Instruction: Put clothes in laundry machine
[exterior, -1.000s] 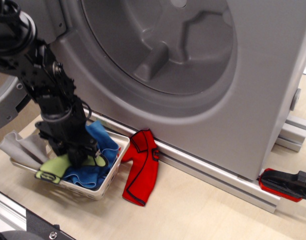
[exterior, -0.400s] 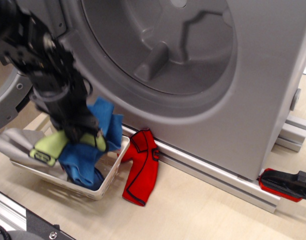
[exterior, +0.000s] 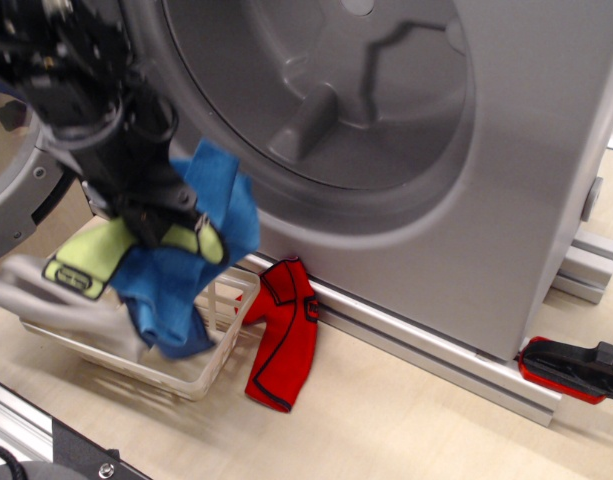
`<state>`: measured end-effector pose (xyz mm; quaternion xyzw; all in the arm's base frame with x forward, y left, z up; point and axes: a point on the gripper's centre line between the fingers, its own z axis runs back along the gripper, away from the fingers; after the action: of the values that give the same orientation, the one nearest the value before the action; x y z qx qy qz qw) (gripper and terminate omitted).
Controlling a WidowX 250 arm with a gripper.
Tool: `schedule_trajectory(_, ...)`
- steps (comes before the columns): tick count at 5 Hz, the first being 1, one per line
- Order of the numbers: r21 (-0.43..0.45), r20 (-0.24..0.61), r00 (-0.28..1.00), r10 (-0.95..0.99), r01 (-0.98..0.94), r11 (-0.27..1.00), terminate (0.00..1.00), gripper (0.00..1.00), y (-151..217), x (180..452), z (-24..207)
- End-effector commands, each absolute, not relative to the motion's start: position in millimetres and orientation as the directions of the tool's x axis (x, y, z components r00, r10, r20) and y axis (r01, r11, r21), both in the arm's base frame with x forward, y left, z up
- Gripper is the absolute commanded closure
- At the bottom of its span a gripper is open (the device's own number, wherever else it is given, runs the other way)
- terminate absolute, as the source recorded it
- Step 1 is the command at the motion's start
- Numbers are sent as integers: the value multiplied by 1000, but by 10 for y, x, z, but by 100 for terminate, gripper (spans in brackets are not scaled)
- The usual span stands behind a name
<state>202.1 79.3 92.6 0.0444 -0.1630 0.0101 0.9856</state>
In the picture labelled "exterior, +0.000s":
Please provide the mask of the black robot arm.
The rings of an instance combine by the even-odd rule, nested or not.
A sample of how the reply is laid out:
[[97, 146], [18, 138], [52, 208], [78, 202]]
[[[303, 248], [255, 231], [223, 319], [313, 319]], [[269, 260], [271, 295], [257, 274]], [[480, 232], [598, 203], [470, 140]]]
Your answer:
[[0, 80], [140, 244], [197, 237], [197, 195], [169, 161], [177, 111], [139, 72], [122, 20], [84, 1], [0, 1]]

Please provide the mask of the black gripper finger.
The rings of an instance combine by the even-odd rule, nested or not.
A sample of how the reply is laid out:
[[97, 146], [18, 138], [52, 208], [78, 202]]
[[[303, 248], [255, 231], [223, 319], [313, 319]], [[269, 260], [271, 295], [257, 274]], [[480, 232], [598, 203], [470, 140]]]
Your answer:
[[193, 229], [196, 214], [189, 210], [121, 207], [120, 216], [138, 242], [147, 248], [196, 248], [196, 233]]

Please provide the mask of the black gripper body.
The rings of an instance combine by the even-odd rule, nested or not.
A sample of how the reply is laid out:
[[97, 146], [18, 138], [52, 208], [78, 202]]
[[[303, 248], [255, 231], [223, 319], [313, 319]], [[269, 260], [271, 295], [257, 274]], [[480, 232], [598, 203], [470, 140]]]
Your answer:
[[121, 207], [195, 210], [197, 195], [172, 167], [169, 146], [177, 126], [155, 131], [136, 124], [108, 127], [78, 141], [78, 165], [85, 180], [108, 202]]

